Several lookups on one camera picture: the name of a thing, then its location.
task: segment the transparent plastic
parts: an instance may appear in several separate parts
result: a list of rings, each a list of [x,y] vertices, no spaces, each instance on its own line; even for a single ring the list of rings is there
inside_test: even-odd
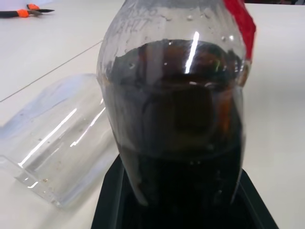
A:
[[[117,157],[94,74],[45,89],[0,130],[0,167],[62,207],[106,172]]]
[[[249,60],[244,3],[230,2],[126,0],[101,46],[98,81],[134,193],[175,219],[229,205],[239,181]]]

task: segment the orange handle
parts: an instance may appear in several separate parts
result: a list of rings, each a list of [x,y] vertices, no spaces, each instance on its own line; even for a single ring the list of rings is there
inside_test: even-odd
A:
[[[28,4],[27,5],[29,10],[39,10],[39,6],[36,6],[35,4]]]
[[[29,16],[29,12],[27,10],[17,10],[19,17],[27,18]]]

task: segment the black container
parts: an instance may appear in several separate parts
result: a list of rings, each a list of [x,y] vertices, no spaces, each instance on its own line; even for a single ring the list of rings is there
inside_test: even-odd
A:
[[[143,215],[142,211],[139,211],[118,156],[105,176],[91,229],[142,229],[143,223],[150,225],[148,228],[164,227],[164,225],[156,225],[154,213]],[[245,171],[242,173],[236,198],[228,214],[215,219],[213,225],[209,227],[209,229],[224,228],[278,229]]]

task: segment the table surface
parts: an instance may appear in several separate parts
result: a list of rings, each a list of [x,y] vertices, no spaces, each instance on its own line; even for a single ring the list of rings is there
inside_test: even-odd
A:
[[[0,125],[43,88],[68,75],[95,73],[101,40],[123,0],[61,0],[53,15],[1,20]],[[244,169],[279,228],[305,224],[305,7],[248,4],[257,25],[244,90]],[[56,209],[0,173],[5,229],[89,229],[102,181],[83,203]]]

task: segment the dark liquid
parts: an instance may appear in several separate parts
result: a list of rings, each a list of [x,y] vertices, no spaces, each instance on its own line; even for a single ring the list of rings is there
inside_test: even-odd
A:
[[[186,73],[192,42],[148,43],[117,57],[102,76],[112,130],[139,203],[182,224],[229,206],[243,154],[242,97],[235,85],[240,61],[199,42]]]

